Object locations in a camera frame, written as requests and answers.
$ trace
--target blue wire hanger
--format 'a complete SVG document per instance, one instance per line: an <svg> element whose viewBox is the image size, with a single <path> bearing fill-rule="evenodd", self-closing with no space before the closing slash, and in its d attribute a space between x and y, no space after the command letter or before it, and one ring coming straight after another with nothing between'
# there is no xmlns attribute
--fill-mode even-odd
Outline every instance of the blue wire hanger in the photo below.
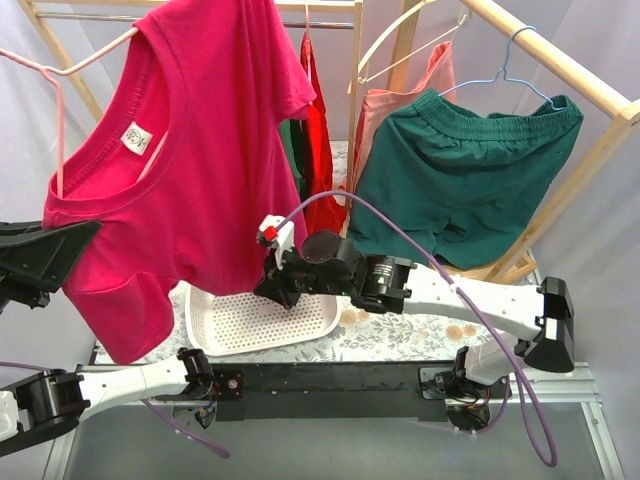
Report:
<svg viewBox="0 0 640 480"><path fill-rule="evenodd" d="M460 87L464 87L466 85L471 85L473 83L493 83L496 80L498 80L498 78L500 77L500 74L502 73L502 78L504 78L507 82L523 83L526 86L528 86L529 88L531 88L531 90L536 92L536 94L538 94L540 97L544 98L547 102L549 102L551 104L551 108L552 109L554 109L556 111L564 110L564 107L558 108L558 107L554 106L553 105L553 101L549 97L547 97L544 93L542 93L540 90L538 90L536 87L531 85L526 80L520 80L519 78L509 78L509 77L507 77L507 63L509 63L509 57L511 56L511 51L510 51L511 43L513 42L513 39L515 38L515 36L517 34L519 34L523 30L528 30L528 29L531 29L534 32L537 32L536 27L533 27L531 25L527 25L527 26L524 26L522 28L519 28L518 30L513 32L513 34L509 37L509 41L507 42L507 55L506 55L506 57L504 59L504 63L502 64L502 67L500 68L500 70L498 70L498 72L496 73L496 76L494 78L492 78L491 80L469 80L468 82L461 83L460 85L456 85L455 87L452 87L449 90L446 90L446 91L442 92L440 94L440 96L446 95L447 93L453 92L454 90L457 90Z"/></svg>

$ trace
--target elastic waistband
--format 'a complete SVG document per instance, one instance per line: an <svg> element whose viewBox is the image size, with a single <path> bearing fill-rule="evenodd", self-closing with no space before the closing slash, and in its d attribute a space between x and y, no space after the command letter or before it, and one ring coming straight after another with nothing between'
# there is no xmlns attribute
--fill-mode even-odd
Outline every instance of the elastic waistband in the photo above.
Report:
<svg viewBox="0 0 640 480"><path fill-rule="evenodd" d="M459 107L429 89L411 105L440 133L461 140L527 140L547 135L557 136L582 122L582 112L565 95L552 97L553 110L545 102L531 115L490 113L486 118Z"/></svg>

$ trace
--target wooden drying rack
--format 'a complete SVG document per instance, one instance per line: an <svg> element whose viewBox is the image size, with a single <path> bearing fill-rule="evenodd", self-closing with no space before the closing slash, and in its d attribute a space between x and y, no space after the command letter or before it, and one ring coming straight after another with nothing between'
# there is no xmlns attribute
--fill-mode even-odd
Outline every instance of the wooden drying rack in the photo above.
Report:
<svg viewBox="0 0 640 480"><path fill-rule="evenodd" d="M108 5L127 7L155 7L166 0L17 0L34 27L43 38L51 53L63 68L72 65L69 55L58 40L47 21L39 16L37 4L61 3L67 5ZM353 62L351 81L354 88L350 94L349 118L349 155L347 176L351 184L353 169L353 140L355 136L358 61L360 57L360 32L362 26L362 1L322 1L309 0L311 12L353 14ZM406 12L420 0L403 0ZM513 32L525 26L520 20L491 0L459 0L471 11L477 13L489 24L510 37ZM276 0L280 11L304 12L303 0ZM405 21L399 28L391 62L403 58L410 53L418 22L418 14ZM569 204L578 196L585 186L597 175L600 169L611 160L620 147L626 143L630 135L640 123L640 100L629 101L619 92L596 77L589 70L573 60L549 41L533 30L524 30L514 39L529 55L548 68L557 77L578 91L593 105L611 118L611 123L596 140L591 150L582 158L567 180L551 196L548 202L538 211L523 234L500 259L491 265L460 272L465 276L479 278L496 283L511 283L535 269L535 263L528 255L528 250L547 231ZM407 77L407 62L396 66L389 74L387 87L390 90L402 91ZM92 115L99 119L102 110L95 101L91 91L82 78L75 74L71 82L78 94L89 108Z"/></svg>

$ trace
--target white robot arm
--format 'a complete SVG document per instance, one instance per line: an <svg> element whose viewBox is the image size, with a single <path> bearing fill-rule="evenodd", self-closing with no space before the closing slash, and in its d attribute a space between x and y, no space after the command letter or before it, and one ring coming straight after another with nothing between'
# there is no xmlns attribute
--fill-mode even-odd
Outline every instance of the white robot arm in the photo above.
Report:
<svg viewBox="0 0 640 480"><path fill-rule="evenodd" d="M387 256L360 254L351 242L318 232L301 254L293 246L292 228L275 231L282 217L267 217L261 243L270 248L265 275L254 290L293 308L301 294L349 296L369 312L433 314L470 322L477 317L424 265ZM514 353L532 368L573 370L573 307L562 280L547 278L540 287L505 286L456 278L480 310L502 330ZM457 353L453 369L427 382L432 398L459 398L471 385L487 389L513 371L495 340ZM238 395L242 382L221 382L201 350L182 349L177 356L144 366L104 373L48 370L0 389L0 457L59 437L80 421L108 408L156 395L186 394L205 398ZM25 429L19 411L29 412Z"/></svg>

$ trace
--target clothing label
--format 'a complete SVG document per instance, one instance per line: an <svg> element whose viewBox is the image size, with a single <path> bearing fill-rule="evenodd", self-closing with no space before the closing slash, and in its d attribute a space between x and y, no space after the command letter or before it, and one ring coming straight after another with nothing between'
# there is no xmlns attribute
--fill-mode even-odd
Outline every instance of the clothing label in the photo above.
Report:
<svg viewBox="0 0 640 480"><path fill-rule="evenodd" d="M141 129L136 122L131 122L131 125L129 125L127 131L124 132L120 141L133 153L143 155L147 146L151 143L152 137L153 135Z"/></svg>

